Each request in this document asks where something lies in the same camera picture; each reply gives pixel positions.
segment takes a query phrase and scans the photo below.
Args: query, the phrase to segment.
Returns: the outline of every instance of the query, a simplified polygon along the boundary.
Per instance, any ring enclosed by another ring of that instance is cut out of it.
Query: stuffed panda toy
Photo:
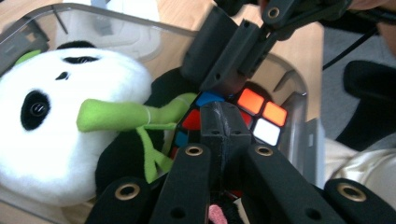
[[[15,65],[0,79],[0,186],[55,206],[94,197],[99,157],[120,133],[177,122],[194,99],[145,106],[151,83],[141,63],[85,41]]]

